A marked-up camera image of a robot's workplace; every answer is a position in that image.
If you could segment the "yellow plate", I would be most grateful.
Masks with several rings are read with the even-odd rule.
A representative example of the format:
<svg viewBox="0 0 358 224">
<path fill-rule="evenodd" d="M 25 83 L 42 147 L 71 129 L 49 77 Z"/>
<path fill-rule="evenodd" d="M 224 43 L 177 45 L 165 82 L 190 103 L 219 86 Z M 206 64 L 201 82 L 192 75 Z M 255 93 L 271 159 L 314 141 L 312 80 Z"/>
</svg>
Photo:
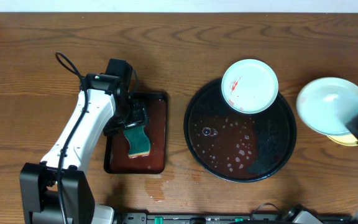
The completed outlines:
<svg viewBox="0 0 358 224">
<path fill-rule="evenodd" d="M 342 136 L 327 135 L 327 137 L 330 140 L 332 140 L 338 144 L 341 144 L 343 146 L 358 146 L 358 140 L 352 134 L 346 134 L 346 135 L 342 135 Z"/>
</svg>

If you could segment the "green orange sponge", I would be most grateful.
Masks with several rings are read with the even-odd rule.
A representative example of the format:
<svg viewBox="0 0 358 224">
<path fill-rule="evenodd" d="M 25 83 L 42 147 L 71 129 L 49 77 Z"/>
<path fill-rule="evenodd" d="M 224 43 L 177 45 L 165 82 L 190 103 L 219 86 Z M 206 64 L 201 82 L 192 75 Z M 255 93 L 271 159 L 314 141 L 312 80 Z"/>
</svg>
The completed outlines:
<svg viewBox="0 0 358 224">
<path fill-rule="evenodd" d="M 128 156 L 130 158 L 148 156 L 150 154 L 151 143 L 144 131 L 144 126 L 125 129 L 124 136 L 129 142 Z"/>
</svg>

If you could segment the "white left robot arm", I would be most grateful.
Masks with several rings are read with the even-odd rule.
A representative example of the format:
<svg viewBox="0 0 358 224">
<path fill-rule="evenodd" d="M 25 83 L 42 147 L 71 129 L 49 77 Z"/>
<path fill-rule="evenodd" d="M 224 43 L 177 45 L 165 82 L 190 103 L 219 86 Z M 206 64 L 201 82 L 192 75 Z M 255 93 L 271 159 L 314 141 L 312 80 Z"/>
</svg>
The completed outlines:
<svg viewBox="0 0 358 224">
<path fill-rule="evenodd" d="M 74 112 L 38 164 L 20 172 L 25 223 L 112 223 L 114 209 L 96 204 L 86 172 L 103 131 L 122 129 L 129 157 L 147 156 L 151 143 L 144 104 L 131 100 L 131 75 L 89 73 L 80 78 Z"/>
</svg>

